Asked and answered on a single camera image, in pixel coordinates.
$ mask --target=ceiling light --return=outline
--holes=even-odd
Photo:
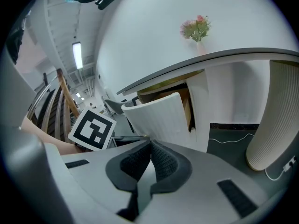
[[[79,70],[83,68],[80,42],[73,43],[73,53],[74,53],[76,67]]]

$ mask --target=flower bouquet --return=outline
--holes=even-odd
[[[185,39],[193,39],[196,42],[200,42],[201,39],[207,36],[207,32],[211,28],[211,23],[208,20],[208,17],[198,15],[197,20],[187,20],[182,26],[180,33]]]

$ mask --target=white cable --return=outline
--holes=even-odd
[[[254,136],[253,134],[248,133],[248,134],[245,135],[245,137],[243,137],[243,138],[241,138],[240,140],[237,140],[237,141],[219,142],[219,141],[216,140],[216,139],[209,139],[209,140],[214,140],[214,141],[216,141],[216,142],[218,142],[218,143],[220,143],[220,144],[225,144],[225,143],[237,143],[237,142],[239,142],[239,141],[245,139],[248,135]]]
[[[270,180],[272,180],[272,181],[277,181],[278,179],[280,179],[281,176],[282,176],[282,174],[283,174],[284,172],[285,172],[285,171],[282,170],[282,172],[281,172],[281,174],[278,176],[278,178],[273,179],[273,178],[270,178],[270,177],[269,177],[269,175],[267,174],[267,169],[265,169],[265,173],[266,173],[267,177],[268,177]]]

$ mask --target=stair railing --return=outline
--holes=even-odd
[[[40,92],[39,94],[37,94],[36,98],[33,100],[29,110],[28,110],[28,113],[27,113],[27,118],[29,120],[32,119],[32,116],[36,110],[36,106],[38,105],[38,103],[41,101],[41,99],[43,98],[43,96],[45,95],[45,93],[47,92],[47,90],[50,88],[50,86],[52,85],[52,83],[54,82],[54,80],[56,80],[58,77],[58,75],[56,75],[52,80],[51,82],[45,86]]]

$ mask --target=white ceiling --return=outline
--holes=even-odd
[[[106,11],[99,10],[94,2],[81,4],[66,0],[36,0],[31,9],[28,18],[30,36],[41,45],[55,68],[62,68],[72,90],[85,86],[93,94],[91,78],[94,78],[97,59],[95,48]],[[81,42],[81,70],[75,65],[74,42]]]
[[[79,85],[81,77],[85,79],[94,75],[94,47],[104,12],[94,3],[81,4],[65,0],[46,0],[46,10],[46,20],[55,49],[63,66],[71,74],[71,79],[75,85]],[[81,75],[78,74],[72,52],[74,42],[81,42],[82,45]]]

